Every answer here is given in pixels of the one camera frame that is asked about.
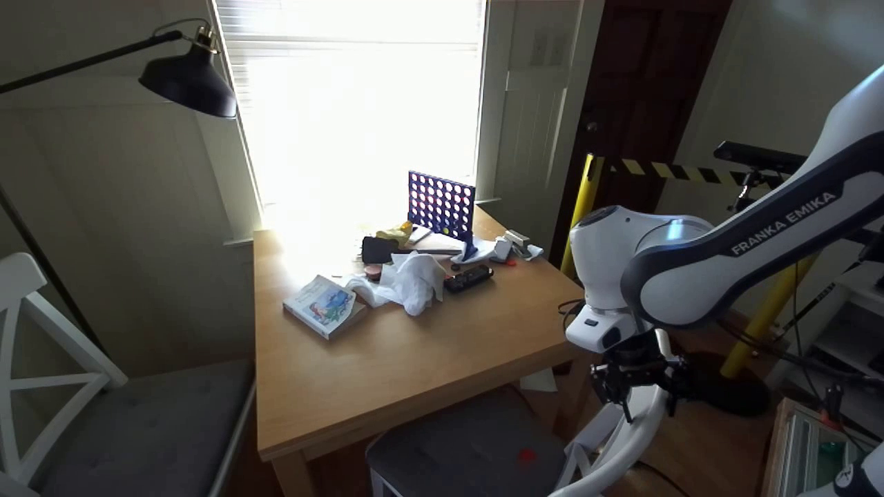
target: wall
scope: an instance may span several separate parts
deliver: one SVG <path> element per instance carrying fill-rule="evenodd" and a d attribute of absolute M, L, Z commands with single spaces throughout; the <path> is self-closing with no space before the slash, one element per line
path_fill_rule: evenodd
<path fill-rule="evenodd" d="M 701 93 L 688 120 L 677 163 L 713 164 L 720 140 L 743 140 L 806 153 L 828 108 L 884 61 L 880 0 L 735 0 Z M 735 191 L 665 185 L 662 211 L 694 211 L 710 221 L 730 214 Z M 832 282 L 854 242 L 819 254 L 799 302 Z M 880 268 L 851 273 L 869 285 Z M 750 313 L 767 282 L 746 293 L 735 308 Z"/>
<path fill-rule="evenodd" d="M 0 17 L 0 80 L 194 14 L 205 17 L 199 0 L 11 3 Z M 0 185 L 133 376 L 252 352 L 252 249 L 227 246 L 257 211 L 239 129 L 137 84 L 148 57 L 183 48 L 156 47 L 0 97 Z M 3 254 L 22 249 L 4 221 L 0 228 Z"/>

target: floor lamp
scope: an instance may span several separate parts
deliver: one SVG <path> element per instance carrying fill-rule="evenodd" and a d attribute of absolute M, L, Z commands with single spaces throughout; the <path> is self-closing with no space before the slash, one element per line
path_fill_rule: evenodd
<path fill-rule="evenodd" d="M 174 24 L 184 24 L 184 21 L 195 21 L 195 36 L 184 36 L 183 29 L 170 29 Z M 169 42 L 178 42 L 187 37 L 191 48 L 184 54 L 174 54 L 174 57 L 156 57 L 148 61 L 137 76 L 137 82 L 176 105 L 194 108 L 199 112 L 207 116 L 217 116 L 217 119 L 232 119 L 234 116 L 234 98 L 230 84 L 223 82 L 223 76 L 212 69 L 212 29 L 205 19 L 178 19 L 170 24 L 156 28 L 148 37 L 107 48 L 107 53 L 97 53 L 54 69 L 43 69 L 18 80 L 7 80 L 0 82 L 0 93 L 7 91 L 18 91 L 26 84 L 36 84 L 42 80 L 51 80 L 68 71 L 80 71 L 86 65 L 97 65 L 130 53 L 141 53 L 156 44 L 169 44 Z M 36 238 L 29 235 L 26 224 L 22 221 L 18 210 L 11 204 L 7 193 L 0 188 L 0 207 L 4 210 L 4 214 L 11 217 L 13 228 L 18 232 L 18 238 L 24 239 L 26 251 L 32 254 L 32 258 L 42 265 L 42 271 L 46 273 L 50 285 L 58 290 L 58 294 L 64 297 L 64 302 L 68 307 L 72 318 L 82 326 L 82 330 L 98 344 L 94 329 L 89 326 L 86 313 L 80 311 L 80 307 L 75 302 L 72 293 L 65 290 L 65 285 L 61 282 L 61 276 L 54 273 L 51 262 L 46 258 L 43 249 L 36 242 Z"/>

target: black lamp shade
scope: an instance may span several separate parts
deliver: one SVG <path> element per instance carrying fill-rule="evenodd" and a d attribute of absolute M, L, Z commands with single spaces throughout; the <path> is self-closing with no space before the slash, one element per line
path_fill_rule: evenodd
<path fill-rule="evenodd" d="M 234 98 L 212 65 L 212 53 L 194 44 L 187 54 L 156 57 L 143 65 L 137 82 L 184 108 L 232 119 Z"/>

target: white chair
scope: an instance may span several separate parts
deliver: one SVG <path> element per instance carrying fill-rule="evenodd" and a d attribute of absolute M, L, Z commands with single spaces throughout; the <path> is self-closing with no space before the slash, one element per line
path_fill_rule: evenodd
<path fill-rule="evenodd" d="M 0 494 L 221 494 L 254 399 L 252 365 L 127 377 L 38 287 L 29 254 L 0 258 Z M 36 329 L 76 371 L 15 376 L 15 337 Z M 50 389 L 75 395 L 24 435 L 32 421 L 15 399 Z"/>
<path fill-rule="evenodd" d="M 560 443 L 510 387 L 464 399 L 377 435 L 364 458 L 373 497 L 591 497 L 648 446 L 667 391 L 631 387 L 627 405 L 605 402 Z"/>

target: table leg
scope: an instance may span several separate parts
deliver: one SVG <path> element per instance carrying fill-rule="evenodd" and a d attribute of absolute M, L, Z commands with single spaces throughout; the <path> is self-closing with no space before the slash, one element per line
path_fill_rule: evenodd
<path fill-rule="evenodd" d="M 303 453 L 272 460 L 272 471 L 285 497 L 314 497 Z"/>
<path fill-rule="evenodd" d="M 560 384 L 560 405 L 556 417 L 556 435 L 571 439 L 579 429 L 579 421 L 586 418 L 586 409 L 591 399 L 591 384 L 587 384 L 587 366 L 591 356 L 579 356 L 571 360 L 568 371 Z"/>

